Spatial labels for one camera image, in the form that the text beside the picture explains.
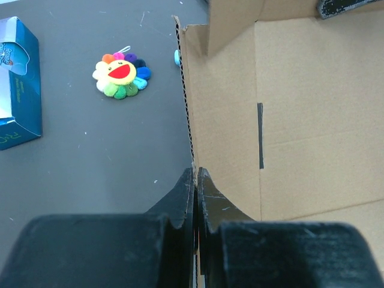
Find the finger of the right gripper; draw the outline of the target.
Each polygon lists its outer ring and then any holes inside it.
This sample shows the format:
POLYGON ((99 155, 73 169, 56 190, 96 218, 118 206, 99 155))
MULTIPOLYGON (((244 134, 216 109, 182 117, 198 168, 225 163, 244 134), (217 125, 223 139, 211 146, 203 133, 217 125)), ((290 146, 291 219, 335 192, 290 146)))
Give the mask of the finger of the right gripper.
POLYGON ((321 0, 316 4, 318 18, 329 19, 345 13, 363 13, 383 10, 381 0, 321 0))

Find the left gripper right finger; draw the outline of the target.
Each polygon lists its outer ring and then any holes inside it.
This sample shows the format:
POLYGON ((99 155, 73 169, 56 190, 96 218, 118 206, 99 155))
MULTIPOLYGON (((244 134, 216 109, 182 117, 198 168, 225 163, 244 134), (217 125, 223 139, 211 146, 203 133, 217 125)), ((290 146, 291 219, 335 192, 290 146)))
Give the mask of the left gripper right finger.
POLYGON ((338 222, 255 221, 200 168, 200 271, 207 287, 382 287, 371 250, 338 222))

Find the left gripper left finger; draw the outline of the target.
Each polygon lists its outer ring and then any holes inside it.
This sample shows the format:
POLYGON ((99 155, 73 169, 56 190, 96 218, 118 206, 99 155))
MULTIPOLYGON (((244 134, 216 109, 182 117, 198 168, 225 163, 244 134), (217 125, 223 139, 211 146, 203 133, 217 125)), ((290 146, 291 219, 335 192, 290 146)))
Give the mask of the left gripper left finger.
POLYGON ((191 287, 194 173, 142 214, 32 219, 1 271, 2 287, 191 287))

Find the brown cardboard box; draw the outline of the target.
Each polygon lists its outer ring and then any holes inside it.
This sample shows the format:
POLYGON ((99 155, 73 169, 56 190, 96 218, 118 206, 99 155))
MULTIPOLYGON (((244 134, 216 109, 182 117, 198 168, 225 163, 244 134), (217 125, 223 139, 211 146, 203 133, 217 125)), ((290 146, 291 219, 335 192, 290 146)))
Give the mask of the brown cardboard box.
POLYGON ((383 278, 383 10, 210 1, 175 18, 195 173, 255 221, 346 223, 383 278))

